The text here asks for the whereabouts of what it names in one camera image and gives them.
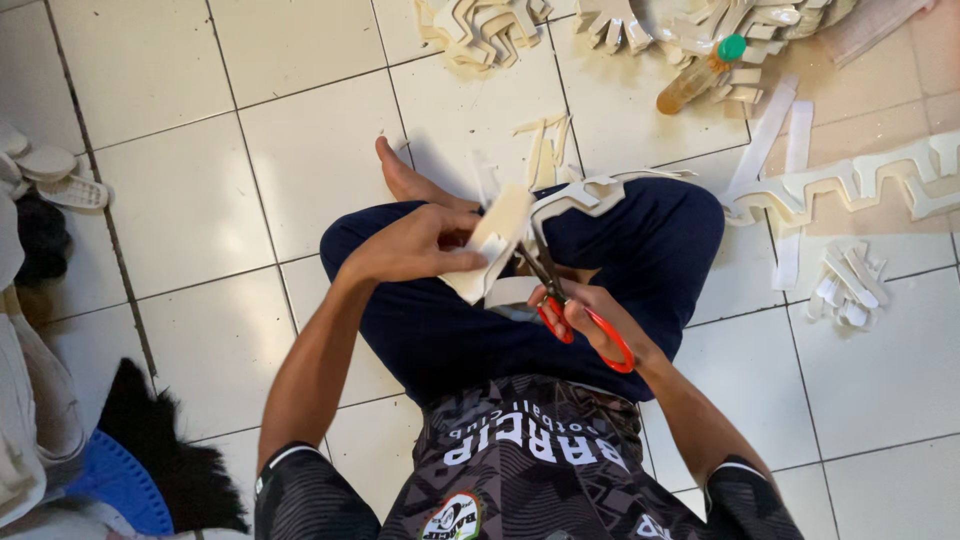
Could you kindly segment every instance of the black fur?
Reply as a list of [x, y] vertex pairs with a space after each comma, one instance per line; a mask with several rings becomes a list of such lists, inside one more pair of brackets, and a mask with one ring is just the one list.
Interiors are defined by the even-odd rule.
[[97, 426], [147, 469], [170, 508], [175, 532], [232, 528], [249, 532], [244, 506], [220, 451], [178, 440], [177, 402], [167, 392], [150, 397], [144, 375], [120, 361]]
[[16, 201], [16, 231], [23, 246], [23, 266], [13, 282], [36, 285], [66, 272], [70, 233], [60, 209], [32, 190]]

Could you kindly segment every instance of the man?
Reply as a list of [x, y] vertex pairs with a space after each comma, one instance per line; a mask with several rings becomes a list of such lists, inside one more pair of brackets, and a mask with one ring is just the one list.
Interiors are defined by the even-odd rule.
[[[544, 222], [553, 259], [598, 270], [590, 284], [564, 282], [564, 316], [577, 331], [565, 345], [542, 325], [468, 306], [435, 278], [485, 264], [449, 252], [479, 207], [407, 167], [385, 138], [376, 151], [399, 202], [344, 216], [324, 234], [332, 284], [264, 411], [257, 538], [801, 537], [756, 452], [671, 364], [723, 232], [716, 199], [641, 179], [600, 217], [569, 211]], [[530, 305], [543, 295], [539, 287]], [[634, 372], [600, 359], [623, 355], [584, 307], [623, 336]], [[423, 411], [414, 473], [383, 526], [316, 451], [358, 330]], [[641, 466], [634, 403], [653, 398], [706, 492], [706, 523]]]

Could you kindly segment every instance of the plastic bottle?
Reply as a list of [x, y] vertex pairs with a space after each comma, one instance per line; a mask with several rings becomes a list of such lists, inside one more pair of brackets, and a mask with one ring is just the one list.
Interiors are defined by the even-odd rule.
[[680, 72], [672, 83], [657, 96], [657, 110], [676, 114], [691, 99], [702, 94], [730, 64], [743, 55], [747, 41], [739, 34], [725, 37], [713, 46], [709, 56], [698, 59]]

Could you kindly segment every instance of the red scissors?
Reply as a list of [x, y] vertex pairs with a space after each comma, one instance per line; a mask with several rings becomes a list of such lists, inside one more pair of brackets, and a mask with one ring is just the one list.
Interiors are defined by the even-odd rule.
[[[564, 325], [566, 330], [564, 337], [557, 335], [558, 339], [563, 341], [563, 343], [573, 343], [573, 328], [570, 327], [570, 324], [566, 322], [566, 318], [564, 317], [564, 305], [566, 304], [567, 298], [561, 287], [560, 277], [557, 275], [557, 266], [553, 263], [553, 259], [550, 258], [550, 252], [547, 251], [546, 245], [544, 245], [536, 228], [534, 228], [534, 240], [537, 242], [537, 249], [540, 252], [539, 260], [530, 255], [530, 252], [523, 247], [522, 242], [516, 245], [516, 250], [527, 261], [527, 264], [533, 268], [534, 273], [540, 278], [540, 282], [546, 287], [546, 298], [537, 305], [537, 313], [540, 314], [540, 319], [543, 321], [543, 324], [545, 324], [554, 335], [557, 335], [557, 330], [550, 324], [550, 319], [546, 316], [544, 305], [549, 307], [549, 309], [557, 315], [557, 318], [560, 319], [560, 324]], [[600, 330], [617, 346], [620, 353], [626, 359], [625, 363], [614, 362], [600, 355], [603, 361], [619, 373], [630, 373], [634, 371], [634, 365], [636, 364], [634, 353], [630, 350], [630, 347], [627, 346], [627, 343], [623, 340], [623, 337], [620, 336], [620, 333], [616, 331], [612, 324], [607, 322], [607, 319], [601, 317], [596, 311], [589, 307], [584, 307], [584, 309], [587, 311], [590, 319], [593, 320], [593, 323], [600, 327]]]

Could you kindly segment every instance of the scissor blade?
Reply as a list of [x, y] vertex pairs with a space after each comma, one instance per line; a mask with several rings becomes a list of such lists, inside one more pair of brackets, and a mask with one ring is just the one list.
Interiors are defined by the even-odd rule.
[[540, 280], [546, 285], [548, 293], [565, 299], [564, 289], [560, 285], [560, 276], [557, 274], [557, 265], [553, 263], [553, 258], [550, 257], [550, 251], [546, 249], [546, 245], [543, 243], [543, 239], [540, 238], [536, 229], [534, 229], [534, 241], [537, 242], [537, 250], [540, 252], [540, 264], [542, 264], [543, 273], [546, 275], [546, 281], [544, 281], [543, 278], [540, 278]]
[[537, 278], [540, 279], [540, 282], [543, 283], [547, 288], [550, 287], [550, 277], [543, 271], [543, 268], [540, 267], [540, 262], [537, 261], [530, 252], [527, 251], [527, 248], [523, 247], [523, 242], [518, 242], [516, 245], [516, 250], [520, 252], [520, 255], [527, 261], [527, 264], [530, 265], [530, 268], [533, 269], [534, 274], [537, 274]]

